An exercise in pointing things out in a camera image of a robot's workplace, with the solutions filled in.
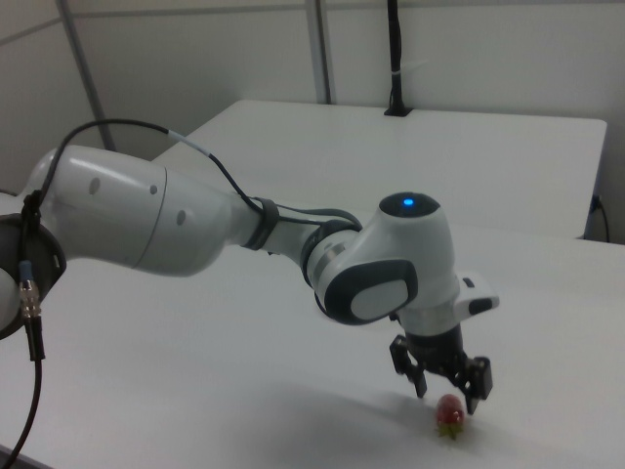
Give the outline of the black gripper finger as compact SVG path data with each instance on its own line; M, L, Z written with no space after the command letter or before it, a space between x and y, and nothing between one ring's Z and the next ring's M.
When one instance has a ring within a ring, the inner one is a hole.
M407 339L398 335L390 345L390 353L396 373L405 376L414 386L417 397L423 398L427 392L424 369L411 361Z
M459 356L453 364L450 380L463 393L467 412L474 415L479 403L485 401L491 391L490 359Z

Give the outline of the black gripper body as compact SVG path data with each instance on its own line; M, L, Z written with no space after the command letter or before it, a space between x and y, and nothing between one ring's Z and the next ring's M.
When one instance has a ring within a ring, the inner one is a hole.
M421 336L405 333L411 361L425 372L447 378L450 382L453 364L464 351L462 328L456 325L441 334Z

